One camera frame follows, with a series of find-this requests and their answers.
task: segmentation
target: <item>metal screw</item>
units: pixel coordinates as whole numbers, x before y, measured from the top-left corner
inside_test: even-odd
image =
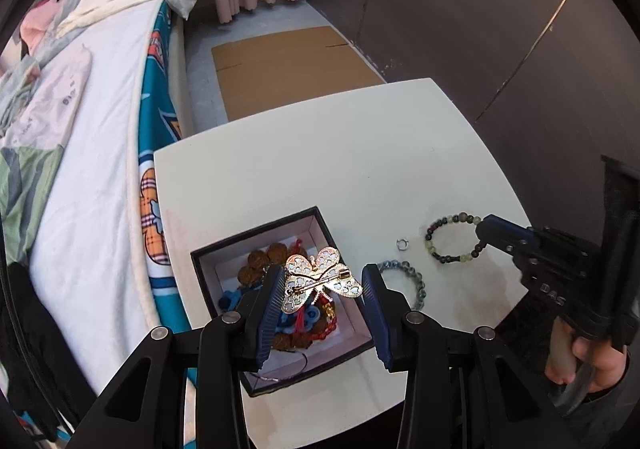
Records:
[[[236,311],[224,312],[222,314],[222,322],[226,324],[237,323],[241,317],[240,313]]]
[[[404,318],[411,324],[420,324],[424,322],[424,315],[420,312],[409,312],[404,316]]]
[[[489,326],[480,326],[478,328],[478,335],[481,339],[486,341],[492,341],[495,339],[495,331]]]
[[[158,326],[151,331],[151,338],[155,341],[164,339],[169,334],[169,330],[164,326]]]

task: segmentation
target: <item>brooch pin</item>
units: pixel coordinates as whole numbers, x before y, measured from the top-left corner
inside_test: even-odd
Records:
[[[362,295],[360,283],[355,280],[349,267],[339,261],[340,252],[333,247],[325,247],[318,252],[317,258],[311,256],[309,260],[300,254],[290,256],[285,263],[289,275],[284,283],[282,311],[292,314],[300,310],[314,291],[316,296],[312,304],[321,295],[332,301],[325,290],[351,298]]]

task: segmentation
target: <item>floor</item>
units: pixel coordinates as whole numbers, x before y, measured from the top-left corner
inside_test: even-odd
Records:
[[[274,5],[263,3],[252,12],[243,10],[227,24],[218,23],[211,5],[194,9],[184,25],[194,131],[201,132],[228,122],[211,53],[214,46],[314,26],[331,24],[304,0],[283,0]]]

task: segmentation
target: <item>dark gray wall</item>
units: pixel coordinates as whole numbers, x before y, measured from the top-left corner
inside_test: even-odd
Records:
[[[431,77],[472,123],[561,2],[309,1],[386,80]],[[474,125],[534,225],[599,241],[600,155],[640,166],[638,72],[640,44],[613,3],[567,0]]]

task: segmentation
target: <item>red tassel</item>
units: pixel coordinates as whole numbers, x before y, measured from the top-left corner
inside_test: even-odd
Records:
[[[295,330],[298,333],[305,332],[305,307],[300,308],[298,310],[298,316],[296,317],[296,327]]]

